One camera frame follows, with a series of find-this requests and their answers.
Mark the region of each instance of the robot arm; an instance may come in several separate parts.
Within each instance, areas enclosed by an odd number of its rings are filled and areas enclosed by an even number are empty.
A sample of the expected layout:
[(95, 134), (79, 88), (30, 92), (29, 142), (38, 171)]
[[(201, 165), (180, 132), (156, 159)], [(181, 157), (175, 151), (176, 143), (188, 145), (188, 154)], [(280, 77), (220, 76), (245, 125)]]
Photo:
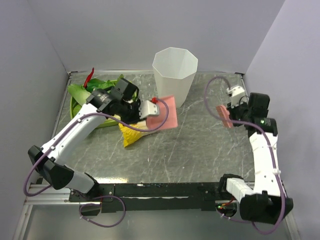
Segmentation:
[[(136, 93), (136, 100), (130, 101)], [(41, 148), (32, 146), (29, 157), (32, 164), (48, 150), (49, 154), (37, 167), (37, 172), (56, 190), (67, 187), (78, 190), (84, 194), (90, 194), (99, 185), (89, 174), (76, 171), (67, 166), (67, 160), (74, 148), (84, 140), (106, 118), (101, 115), (90, 116), (84, 120), (84, 115), (102, 112), (109, 115), (118, 115), (127, 124), (137, 123), (148, 116), (159, 115), (159, 107), (150, 102), (143, 103), (138, 99), (139, 89), (125, 79), (118, 81), (115, 87), (97, 89), (86, 100), (79, 113), (50, 141)], [(58, 145), (53, 143), (60, 139)]]
[[(276, 120), (268, 118), (270, 98), (266, 94), (251, 93), (249, 100), (241, 86), (227, 89), (231, 100), (227, 105), (231, 120), (245, 121), (261, 127), (270, 141), (276, 168), (265, 137), (251, 126), (245, 126), (254, 158), (254, 188), (251, 189), (241, 176), (225, 174), (220, 184), (240, 203), (240, 215), (243, 220), (275, 224), (281, 209), (281, 193), (276, 180), (281, 171), (278, 166)], [(284, 217), (292, 210), (292, 198), (285, 198)]]

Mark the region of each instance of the pink brush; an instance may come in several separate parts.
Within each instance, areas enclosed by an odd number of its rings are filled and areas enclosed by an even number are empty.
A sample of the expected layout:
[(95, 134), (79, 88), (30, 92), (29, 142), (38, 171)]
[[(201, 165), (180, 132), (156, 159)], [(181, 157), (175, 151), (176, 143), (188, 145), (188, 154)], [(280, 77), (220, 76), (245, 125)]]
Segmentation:
[[(227, 108), (224, 105), (219, 105), (219, 106), (216, 106), (215, 108), (216, 108), (220, 118), (230, 120), (230, 118), (229, 118), (230, 112), (227, 110)], [(226, 128), (233, 127), (232, 123), (229, 121), (222, 121), (222, 124)]]
[[(169, 115), (164, 125), (160, 127), (158, 130), (173, 129), (178, 127), (175, 97), (171, 95), (171, 96), (160, 97), (160, 99), (163, 100), (168, 105)], [(165, 105), (160, 101), (158, 101), (156, 104), (159, 106), (160, 115), (150, 116), (146, 119), (146, 126), (148, 129), (154, 129), (157, 126), (159, 126), (159, 124), (162, 123), (162, 121), (165, 119), (165, 116), (166, 116)]]

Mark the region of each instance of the white trash bin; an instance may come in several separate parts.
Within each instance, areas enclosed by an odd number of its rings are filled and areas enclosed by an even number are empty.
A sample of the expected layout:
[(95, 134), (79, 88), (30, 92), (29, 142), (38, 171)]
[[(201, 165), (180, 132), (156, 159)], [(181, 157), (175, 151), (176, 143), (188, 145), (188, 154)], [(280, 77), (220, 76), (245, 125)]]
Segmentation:
[(152, 68), (158, 97), (174, 95), (180, 108), (196, 75), (198, 59), (187, 49), (168, 47), (155, 54)]

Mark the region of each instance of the white wall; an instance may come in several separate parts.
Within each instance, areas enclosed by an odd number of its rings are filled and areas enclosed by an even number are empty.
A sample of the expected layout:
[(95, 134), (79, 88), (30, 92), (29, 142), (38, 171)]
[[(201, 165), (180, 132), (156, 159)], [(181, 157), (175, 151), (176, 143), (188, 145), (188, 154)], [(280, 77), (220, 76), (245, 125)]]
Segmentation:
[(284, 0), (28, 0), (68, 71), (151, 69), (167, 47), (245, 73)]
[(320, 1), (286, 0), (246, 75), (270, 95), (278, 161), (302, 239), (320, 238)]
[(26, 0), (1, 1), (0, 33), (0, 238), (10, 240), (28, 149), (50, 138), (68, 75)]

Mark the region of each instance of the marble tabletop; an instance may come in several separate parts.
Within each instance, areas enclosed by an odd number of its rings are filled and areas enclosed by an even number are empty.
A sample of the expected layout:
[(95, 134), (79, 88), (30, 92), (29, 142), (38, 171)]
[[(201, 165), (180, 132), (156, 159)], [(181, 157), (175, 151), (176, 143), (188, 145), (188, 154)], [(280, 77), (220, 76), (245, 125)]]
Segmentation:
[[(71, 84), (83, 84), (88, 73), (71, 73)], [(119, 74), (94, 74), (93, 78), (112, 80)], [(242, 77), (231, 73), (197, 73), (188, 96), (177, 109), (178, 127), (144, 136), (124, 148), (118, 126), (95, 129), (73, 151), (67, 165), (86, 172), (100, 183), (182, 183), (218, 182), (225, 174), (254, 181), (254, 159), (243, 126), (224, 128), (210, 116), (204, 105), (204, 88), (214, 76), (225, 76), (232, 85), (243, 86)], [(151, 73), (124, 74), (140, 89), (142, 100), (157, 95)], [(212, 109), (228, 102), (227, 86), (213, 82), (208, 93)], [(58, 120), (58, 133), (71, 119), (67, 94)]]

